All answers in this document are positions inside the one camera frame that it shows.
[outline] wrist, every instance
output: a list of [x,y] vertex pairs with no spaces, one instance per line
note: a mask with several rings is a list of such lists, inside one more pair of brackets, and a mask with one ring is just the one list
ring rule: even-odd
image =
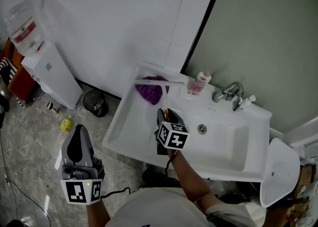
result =
[[174,155],[174,153],[176,152],[176,150],[167,149],[167,152],[168,152],[169,158],[171,158]]
[[86,205],[86,208],[87,209],[93,209],[95,207],[99,207],[101,204],[104,205],[103,201],[100,199],[99,201],[96,201],[93,204]]

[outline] gray-green wall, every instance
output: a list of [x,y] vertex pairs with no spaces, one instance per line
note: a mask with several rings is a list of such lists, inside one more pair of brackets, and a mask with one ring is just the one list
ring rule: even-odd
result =
[[186,74],[242,82],[286,132],[318,116],[318,0],[216,0]]

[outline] black trash bin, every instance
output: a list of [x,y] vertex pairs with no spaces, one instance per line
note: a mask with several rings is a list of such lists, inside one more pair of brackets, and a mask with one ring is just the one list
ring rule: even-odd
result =
[[108,105],[103,93],[92,90],[88,92],[83,99],[83,105],[96,117],[103,117],[108,112]]
[[19,220],[12,220],[5,227],[24,227],[25,225]]

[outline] marker cube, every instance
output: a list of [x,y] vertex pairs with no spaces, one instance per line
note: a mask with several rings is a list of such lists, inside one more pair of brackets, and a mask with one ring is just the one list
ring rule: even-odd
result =
[[67,203],[90,205],[100,200],[102,179],[61,180]]
[[189,127],[162,121],[157,139],[167,149],[182,150],[189,136]]

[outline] black door frame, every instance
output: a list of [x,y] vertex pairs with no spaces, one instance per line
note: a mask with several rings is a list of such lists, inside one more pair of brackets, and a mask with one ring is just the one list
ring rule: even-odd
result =
[[210,2],[209,2],[208,8],[207,8],[207,10],[206,10],[206,12],[204,14],[204,17],[203,17],[203,20],[202,20],[201,25],[199,27],[199,30],[198,30],[198,32],[197,32],[197,34],[196,34],[196,36],[195,36],[195,38],[193,40],[193,43],[191,45],[191,48],[189,50],[188,56],[185,59],[185,62],[183,64],[182,68],[181,68],[181,71],[180,71],[181,74],[184,74],[185,69],[188,67],[189,61],[192,58],[192,55],[194,53],[195,48],[197,47],[197,44],[198,44],[198,42],[200,40],[201,34],[203,32],[203,29],[204,29],[205,25],[207,24],[207,21],[208,21],[208,19],[210,17],[210,14],[211,14],[211,11],[212,11],[213,6],[215,4],[215,1],[216,0],[210,0]]

